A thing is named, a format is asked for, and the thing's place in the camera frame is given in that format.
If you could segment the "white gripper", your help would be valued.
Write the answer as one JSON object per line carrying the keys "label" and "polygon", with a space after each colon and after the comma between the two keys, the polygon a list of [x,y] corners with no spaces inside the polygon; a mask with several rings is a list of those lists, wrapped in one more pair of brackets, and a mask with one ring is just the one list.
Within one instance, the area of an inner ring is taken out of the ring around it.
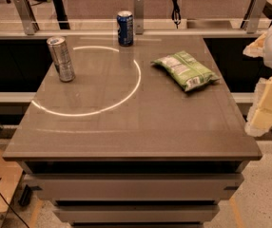
{"label": "white gripper", "polygon": [[[272,26],[243,50],[243,55],[263,57],[264,64],[272,68]],[[257,82],[253,105],[250,107],[245,124],[245,132],[252,137],[260,137],[272,128],[272,77],[260,78]]]}

